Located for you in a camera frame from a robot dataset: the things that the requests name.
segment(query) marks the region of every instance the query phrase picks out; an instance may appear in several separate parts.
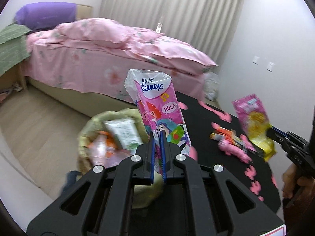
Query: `bed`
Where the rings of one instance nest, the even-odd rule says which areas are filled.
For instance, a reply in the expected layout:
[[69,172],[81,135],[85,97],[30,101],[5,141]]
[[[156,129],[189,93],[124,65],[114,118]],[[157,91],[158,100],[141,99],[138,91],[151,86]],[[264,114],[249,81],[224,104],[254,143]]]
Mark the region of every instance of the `bed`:
[[[89,18],[91,9],[78,5],[77,19]],[[155,32],[127,28],[128,31],[134,31],[134,39],[137,41],[131,45],[129,40],[126,49],[95,46],[83,40],[56,41],[56,29],[33,33],[27,38],[31,57],[22,66],[24,75],[36,88],[90,117],[104,111],[135,107],[124,87],[129,69],[162,71],[172,76],[175,90],[196,99],[204,98],[204,72],[215,65],[210,58],[207,60],[201,55],[207,61],[207,66],[196,65],[189,59],[179,57],[175,64],[169,63],[171,60],[167,56],[158,54],[153,57],[146,51],[152,46],[152,40],[143,40],[147,35],[155,38],[152,37]],[[66,29],[64,33],[62,29],[59,27],[58,33],[69,32]],[[162,35],[158,38],[169,50],[174,45],[179,45],[187,49],[187,54],[195,52],[190,45],[182,45],[178,40]]]

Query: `plastic bag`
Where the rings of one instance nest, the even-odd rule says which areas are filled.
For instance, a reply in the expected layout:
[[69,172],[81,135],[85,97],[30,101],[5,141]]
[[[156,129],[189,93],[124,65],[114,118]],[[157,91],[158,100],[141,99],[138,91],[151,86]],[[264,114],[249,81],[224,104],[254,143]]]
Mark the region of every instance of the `plastic bag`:
[[125,88],[138,106],[147,133],[153,132],[157,145],[156,165],[161,163],[159,133],[162,130],[168,142],[183,145],[182,154],[189,155],[190,139],[172,78],[163,72],[130,69]]
[[204,80],[204,93],[206,98],[214,101],[219,88],[219,77],[213,72],[209,72],[205,76]]
[[271,125],[260,99],[251,94],[232,103],[248,139],[264,150],[265,160],[269,160],[276,151],[273,140],[266,136]]
[[117,145],[121,149],[129,150],[132,155],[142,143],[138,131],[131,118],[105,121],[106,128],[114,136]]
[[93,166],[103,165],[105,168],[117,166],[123,159],[131,156],[128,150],[116,150],[113,138],[100,131],[98,137],[89,146],[89,157]]

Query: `purple pillow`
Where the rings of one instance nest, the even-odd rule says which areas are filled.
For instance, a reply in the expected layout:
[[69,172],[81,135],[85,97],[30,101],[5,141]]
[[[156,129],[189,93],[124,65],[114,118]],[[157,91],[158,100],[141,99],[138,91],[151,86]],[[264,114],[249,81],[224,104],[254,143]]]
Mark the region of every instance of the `purple pillow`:
[[15,21],[33,31],[49,30],[61,23],[76,20],[77,5],[66,2],[40,2],[24,5],[15,14]]

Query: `curtain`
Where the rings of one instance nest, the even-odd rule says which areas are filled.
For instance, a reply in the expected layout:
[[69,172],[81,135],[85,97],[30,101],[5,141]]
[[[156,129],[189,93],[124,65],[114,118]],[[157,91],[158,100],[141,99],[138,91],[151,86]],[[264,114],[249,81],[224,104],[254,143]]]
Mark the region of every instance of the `curtain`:
[[166,0],[103,0],[100,16],[125,26],[156,30]]
[[242,0],[103,0],[101,16],[190,43],[221,60]]

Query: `kleenex logo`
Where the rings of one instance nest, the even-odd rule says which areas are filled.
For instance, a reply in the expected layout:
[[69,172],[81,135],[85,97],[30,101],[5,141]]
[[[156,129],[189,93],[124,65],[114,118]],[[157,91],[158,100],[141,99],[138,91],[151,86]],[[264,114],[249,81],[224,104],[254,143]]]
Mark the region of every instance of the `kleenex logo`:
[[141,90],[142,92],[145,92],[145,91],[148,91],[148,90],[162,90],[163,89],[163,84],[149,84],[149,85],[144,85],[144,84],[141,84]]

